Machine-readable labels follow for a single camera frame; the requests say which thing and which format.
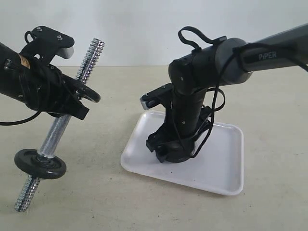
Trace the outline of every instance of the beige table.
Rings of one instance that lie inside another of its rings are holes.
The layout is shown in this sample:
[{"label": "beige table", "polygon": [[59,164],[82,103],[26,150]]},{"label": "beige table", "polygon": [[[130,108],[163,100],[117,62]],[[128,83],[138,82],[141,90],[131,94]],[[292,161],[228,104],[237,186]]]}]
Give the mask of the beige table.
[{"label": "beige table", "polygon": [[[76,67],[62,70],[77,72]],[[242,85],[224,87],[227,104],[216,120],[244,132],[244,189],[232,197],[121,167],[120,156],[143,112],[139,97],[167,82],[167,67],[97,67],[89,86],[102,100],[84,101],[89,115],[71,120],[56,150],[67,173],[41,182],[25,213],[13,209],[26,179],[13,157],[20,149],[40,147],[52,118],[44,114],[24,125],[0,127],[0,230],[307,230],[307,73],[264,71]],[[4,96],[0,105],[1,121],[33,113]]]}]

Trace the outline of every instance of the white wall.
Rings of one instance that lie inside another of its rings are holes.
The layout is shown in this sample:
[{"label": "white wall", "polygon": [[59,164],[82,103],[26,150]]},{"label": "white wall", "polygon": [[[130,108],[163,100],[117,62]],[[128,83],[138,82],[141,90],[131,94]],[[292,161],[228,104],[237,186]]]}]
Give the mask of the white wall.
[{"label": "white wall", "polygon": [[93,37],[106,43],[99,65],[167,65],[191,50],[183,26],[254,41],[307,23],[307,10],[307,0],[1,0],[0,41],[20,51],[44,25],[75,39],[73,57],[55,65],[79,66]]}]

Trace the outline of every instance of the chrome threaded rod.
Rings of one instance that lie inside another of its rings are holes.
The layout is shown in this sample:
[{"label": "chrome threaded rod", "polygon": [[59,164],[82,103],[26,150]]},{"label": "chrome threaded rod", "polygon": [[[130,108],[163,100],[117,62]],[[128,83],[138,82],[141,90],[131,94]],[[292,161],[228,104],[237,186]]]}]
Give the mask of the chrome threaded rod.
[{"label": "chrome threaded rod", "polygon": [[[86,56],[79,68],[76,75],[76,79],[86,84],[88,82],[89,76],[96,65],[99,56],[102,53],[104,43],[99,39],[93,39],[90,47],[86,53]],[[54,158],[54,151],[64,133],[64,130],[70,120],[70,115],[64,115],[60,118],[55,118],[48,135],[38,150],[38,155],[46,158]],[[15,210],[17,212],[25,212],[33,199],[34,193],[39,186],[40,178],[29,175],[24,187],[16,201]]]},{"label": "chrome threaded rod", "polygon": [[28,176],[14,207],[17,212],[25,212],[27,210],[39,183],[40,178],[31,175]]}]

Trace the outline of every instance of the orange label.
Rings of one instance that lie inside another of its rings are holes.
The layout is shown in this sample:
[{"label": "orange label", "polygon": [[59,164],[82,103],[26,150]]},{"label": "orange label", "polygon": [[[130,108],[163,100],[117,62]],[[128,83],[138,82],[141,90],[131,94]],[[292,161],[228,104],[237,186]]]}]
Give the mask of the orange label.
[{"label": "orange label", "polygon": [[22,66],[25,66],[26,68],[30,69],[30,63],[28,61],[28,59],[26,59],[25,57],[23,57],[22,55],[18,54],[20,57],[20,63]]}]

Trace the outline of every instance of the white tray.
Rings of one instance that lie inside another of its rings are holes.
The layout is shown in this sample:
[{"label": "white tray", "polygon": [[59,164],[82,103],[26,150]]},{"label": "white tray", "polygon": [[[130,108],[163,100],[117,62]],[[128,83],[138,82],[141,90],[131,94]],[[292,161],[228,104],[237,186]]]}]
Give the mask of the white tray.
[{"label": "white tray", "polygon": [[165,113],[158,111],[141,115],[121,156],[125,170],[222,195],[237,195],[242,191],[244,146],[243,133],[238,127],[215,123],[196,158],[176,164],[160,163],[145,142],[163,124],[164,118]]}]

